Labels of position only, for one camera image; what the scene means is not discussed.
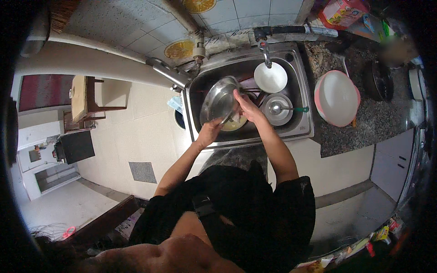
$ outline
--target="stainless steel sink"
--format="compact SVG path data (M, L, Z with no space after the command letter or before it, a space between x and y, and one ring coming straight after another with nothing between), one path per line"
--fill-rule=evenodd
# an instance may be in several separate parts
M284 140L302 139L314 136L312 121L310 92L302 59L295 43L272 44L270 58L280 64L288 75L287 86L281 91L287 96L294 107L309 107L308 113L294 112L291 120L282 126L275 126L276 132ZM213 56L202 67L199 75L192 81L189 88L181 94L184 104L184 120L191 140L199 136L201 124L199 121L200 108L211 86L224 76L234 76L244 80L253 76L255 68L264 62L263 55L258 48L241 49L235 52L225 52ZM229 147L245 147L261 143L255 125L247 122L240 129L233 132L221 131L207 149L221 149Z

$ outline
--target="faucet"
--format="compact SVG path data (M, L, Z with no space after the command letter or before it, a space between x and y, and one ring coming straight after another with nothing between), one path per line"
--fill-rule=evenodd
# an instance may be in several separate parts
M269 56L269 46L267 45L266 41L259 40L258 41L258 48L261 49L261 52L264 55L264 63L266 64L267 68L272 68L272 62L270 60Z

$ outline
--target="tiled floor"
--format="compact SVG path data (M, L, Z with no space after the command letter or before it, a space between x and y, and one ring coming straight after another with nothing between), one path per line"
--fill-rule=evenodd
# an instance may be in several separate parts
M91 131L96 156L78 162L80 174L102 186L150 199L156 184L134 181L129 161L151 162L159 182L188 148L190 137L178 127L173 117L174 110L166 104L177 94L167 88L140 83L105 79L104 84L102 100L109 101L106 105L124 105L128 97L128 108L107 112L106 119L98 121L97 128ZM369 178L373 146L321 159L320 145L311 139L286 144L296 160L299 175L310 176L315 196L329 194ZM202 152L199 155L188 178L197 175L211 154ZM270 163L268 173L269 180L274 180Z

